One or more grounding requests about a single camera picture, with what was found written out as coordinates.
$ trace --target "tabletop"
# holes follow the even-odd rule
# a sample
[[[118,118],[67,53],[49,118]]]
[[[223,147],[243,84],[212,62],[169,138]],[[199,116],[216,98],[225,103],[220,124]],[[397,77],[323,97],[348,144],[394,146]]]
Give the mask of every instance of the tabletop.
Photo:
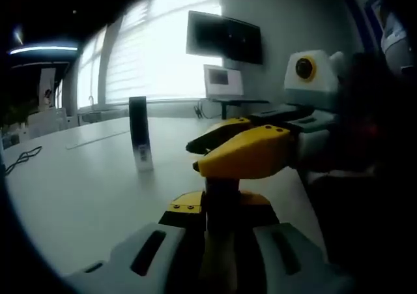
[[[149,118],[154,169],[138,172],[129,118],[72,128],[5,151],[12,164],[22,151],[42,146],[7,177],[18,218],[46,261],[61,276],[108,260],[111,249],[149,222],[158,222],[169,202],[202,190],[192,169],[197,155],[188,141],[217,121]],[[293,169],[241,182],[265,195],[282,222],[290,222],[324,249],[319,225]]]

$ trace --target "laptop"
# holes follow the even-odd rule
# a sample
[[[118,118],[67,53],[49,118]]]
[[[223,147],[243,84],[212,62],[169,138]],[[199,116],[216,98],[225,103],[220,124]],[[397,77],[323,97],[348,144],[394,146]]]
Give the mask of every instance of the laptop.
[[[239,70],[204,65],[204,81],[208,99],[244,99],[242,75]]]

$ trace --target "ceiling light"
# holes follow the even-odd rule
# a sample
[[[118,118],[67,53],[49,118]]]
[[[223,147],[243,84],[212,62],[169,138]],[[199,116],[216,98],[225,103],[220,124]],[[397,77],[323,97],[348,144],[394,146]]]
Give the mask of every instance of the ceiling light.
[[[67,46],[32,46],[28,48],[16,48],[10,51],[10,55],[21,53],[23,51],[39,51],[39,50],[64,50],[64,51],[76,51],[77,48],[69,48]]]
[[[15,29],[13,32],[14,39],[20,43],[20,45],[23,45],[22,41],[22,31],[20,29]]]

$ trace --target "black cable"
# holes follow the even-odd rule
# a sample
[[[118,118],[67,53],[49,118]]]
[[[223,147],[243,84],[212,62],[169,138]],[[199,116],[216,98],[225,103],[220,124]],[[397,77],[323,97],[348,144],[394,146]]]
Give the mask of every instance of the black cable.
[[[22,154],[19,155],[19,158],[17,159],[17,161],[15,161],[15,163],[11,164],[9,167],[6,168],[5,174],[9,175],[10,172],[13,171],[13,169],[18,165],[21,164],[22,162],[27,162],[29,160],[29,158],[36,156],[37,154],[39,154],[40,150],[42,149],[42,146],[38,146],[35,147],[34,149],[27,151],[27,152],[23,152]]]
[[[213,118],[216,118],[216,117],[221,116],[221,113],[220,113],[218,115],[214,115],[214,116],[211,116],[211,117],[207,117],[206,114],[203,111],[203,100],[204,100],[204,98],[202,98],[201,100],[199,100],[197,102],[197,107],[194,108],[194,109],[197,109],[198,110],[198,111],[197,110],[195,111],[195,113],[197,114],[197,117],[199,117],[199,114],[201,116],[203,116],[205,119],[213,119]]]

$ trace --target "window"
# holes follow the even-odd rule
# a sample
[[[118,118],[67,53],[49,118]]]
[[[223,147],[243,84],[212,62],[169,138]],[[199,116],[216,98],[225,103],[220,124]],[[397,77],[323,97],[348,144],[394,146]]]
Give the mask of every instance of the window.
[[[59,86],[55,90],[55,107],[62,108],[63,107],[63,81],[59,83]]]
[[[219,0],[144,0],[124,16],[106,77],[106,104],[205,97],[203,65],[222,59],[186,54],[188,11],[221,14]]]
[[[77,108],[98,102],[98,72],[106,28],[84,47],[78,67]]]

